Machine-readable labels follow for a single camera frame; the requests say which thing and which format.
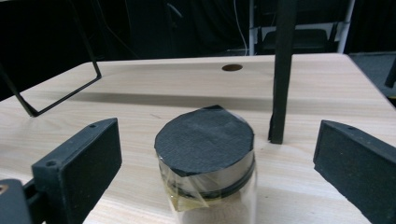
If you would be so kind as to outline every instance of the round hole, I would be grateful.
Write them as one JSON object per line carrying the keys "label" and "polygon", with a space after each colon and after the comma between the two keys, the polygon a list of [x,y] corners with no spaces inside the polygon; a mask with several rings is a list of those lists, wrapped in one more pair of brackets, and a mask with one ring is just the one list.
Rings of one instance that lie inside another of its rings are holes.
{"label": "round hole", "polygon": [[242,68],[243,68],[243,66],[241,64],[231,63],[231,64],[224,65],[221,69],[226,72],[234,72],[234,71],[241,70]]}
{"label": "round hole", "polygon": [[56,165],[56,161],[47,161],[46,166],[54,166]]}
{"label": "round hole", "polygon": [[0,194],[6,192],[8,189],[8,185],[0,185]]}

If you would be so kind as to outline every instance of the cylindrical container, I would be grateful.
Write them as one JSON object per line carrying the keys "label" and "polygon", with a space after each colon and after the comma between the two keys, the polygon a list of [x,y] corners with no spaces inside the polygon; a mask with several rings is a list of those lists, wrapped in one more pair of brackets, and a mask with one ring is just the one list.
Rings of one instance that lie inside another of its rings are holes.
{"label": "cylindrical container", "polygon": [[179,224],[254,224],[256,166],[248,124],[218,105],[181,115],[155,149]]}

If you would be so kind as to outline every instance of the wooden table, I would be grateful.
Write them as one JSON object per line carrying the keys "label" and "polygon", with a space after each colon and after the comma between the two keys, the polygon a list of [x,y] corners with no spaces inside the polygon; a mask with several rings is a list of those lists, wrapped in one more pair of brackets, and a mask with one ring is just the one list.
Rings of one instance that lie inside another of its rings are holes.
{"label": "wooden table", "polygon": [[[239,71],[221,67],[239,63]],[[283,145],[268,143],[274,56],[99,63],[103,78],[38,118],[15,97],[0,102],[0,179],[32,178],[30,166],[79,130],[118,118],[123,164],[86,223],[175,223],[154,138],[171,119],[221,105],[255,133],[257,223],[369,223],[314,170],[322,119],[343,122],[396,146],[396,111],[341,54],[295,55]],[[40,108],[93,77],[83,64],[24,92]]]}

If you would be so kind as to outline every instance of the screw hole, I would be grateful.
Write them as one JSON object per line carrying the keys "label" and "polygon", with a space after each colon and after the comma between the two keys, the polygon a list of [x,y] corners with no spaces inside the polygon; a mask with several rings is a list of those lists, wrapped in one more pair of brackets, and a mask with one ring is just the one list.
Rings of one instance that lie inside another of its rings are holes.
{"label": "screw hole", "polygon": [[226,72],[234,72],[234,71],[241,70],[242,68],[243,68],[243,66],[241,64],[231,63],[231,64],[224,65],[221,69]]}
{"label": "screw hole", "polygon": [[46,166],[54,166],[56,165],[56,161],[47,161]]}

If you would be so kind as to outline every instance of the black metal rod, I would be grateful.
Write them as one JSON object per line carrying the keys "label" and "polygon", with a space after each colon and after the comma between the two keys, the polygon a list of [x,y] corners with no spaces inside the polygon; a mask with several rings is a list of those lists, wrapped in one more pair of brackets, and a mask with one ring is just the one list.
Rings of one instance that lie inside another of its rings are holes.
{"label": "black metal rod", "polygon": [[273,116],[268,136],[270,142],[274,144],[283,142],[296,11],[297,0],[278,1]]}

